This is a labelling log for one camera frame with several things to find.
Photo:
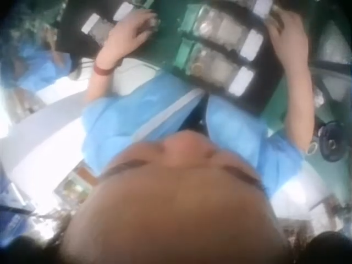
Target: red bracelet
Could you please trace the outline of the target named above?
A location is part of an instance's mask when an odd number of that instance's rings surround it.
[[[119,60],[118,63],[115,65],[115,67],[113,67],[113,68],[110,69],[110,70],[104,70],[104,69],[102,69],[102,68],[99,68],[98,65],[97,65],[97,62],[95,61],[95,62],[94,62],[94,66],[93,66],[93,70],[94,70],[94,72],[95,72],[96,74],[98,74],[98,75],[100,75],[100,76],[108,76],[108,75],[112,74],[112,73],[115,71],[115,69],[116,69],[117,67],[121,66],[122,61],[123,61],[122,59]]]

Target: wrist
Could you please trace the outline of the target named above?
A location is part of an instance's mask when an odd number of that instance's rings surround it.
[[[287,78],[297,78],[302,75],[309,74],[309,66],[308,63],[301,63],[296,65],[291,65],[288,67],[284,67],[285,74]]]
[[[96,65],[103,70],[110,70],[116,67],[118,61],[122,59],[123,56],[113,56],[103,48],[96,58]]]

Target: hand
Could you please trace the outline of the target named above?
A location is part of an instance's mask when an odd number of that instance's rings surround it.
[[[301,17],[293,12],[277,10],[284,24],[280,32],[278,23],[270,19],[267,23],[271,42],[286,73],[307,69],[309,44]]]
[[[121,20],[109,33],[109,38],[97,57],[99,66],[103,69],[113,68],[117,61],[146,42],[152,32],[139,30],[154,17],[156,14],[150,10],[139,9]]]
[[[51,50],[55,50],[55,42],[57,38],[57,30],[51,27],[44,29],[45,40],[49,43]]]

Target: nose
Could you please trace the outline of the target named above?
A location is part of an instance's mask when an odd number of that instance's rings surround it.
[[[163,142],[164,162],[169,166],[190,167],[204,164],[216,148],[205,136],[193,131],[182,131]]]

